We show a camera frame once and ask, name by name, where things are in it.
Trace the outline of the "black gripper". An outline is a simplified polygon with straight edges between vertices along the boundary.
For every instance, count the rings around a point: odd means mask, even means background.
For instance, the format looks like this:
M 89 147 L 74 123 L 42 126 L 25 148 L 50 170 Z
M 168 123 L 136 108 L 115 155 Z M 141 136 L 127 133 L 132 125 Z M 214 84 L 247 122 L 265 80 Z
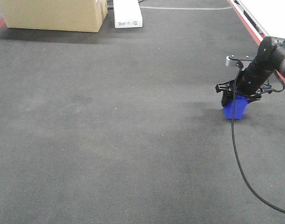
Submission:
M 234 92 L 245 96 L 249 104 L 259 101 L 263 93 L 272 93 L 271 86 L 264 83 L 275 70 L 271 66 L 263 68 L 251 63 L 245 70 L 240 70 L 234 80 L 217 84 L 216 92 L 222 91 L 221 106 L 225 107 L 234 100 Z

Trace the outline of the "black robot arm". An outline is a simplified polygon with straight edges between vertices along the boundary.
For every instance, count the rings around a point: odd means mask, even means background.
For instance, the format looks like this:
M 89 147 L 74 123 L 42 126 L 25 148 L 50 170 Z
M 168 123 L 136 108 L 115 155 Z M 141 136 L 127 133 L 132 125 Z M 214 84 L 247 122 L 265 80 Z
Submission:
M 226 106 L 234 95 L 244 96 L 250 103 L 261 99 L 263 93 L 278 92 L 265 81 L 278 71 L 285 78 L 285 39 L 267 36 L 257 51 L 256 57 L 243 70 L 242 59 L 226 58 L 226 65 L 239 67 L 238 77 L 217 84 L 216 92 L 223 92 L 221 105 Z

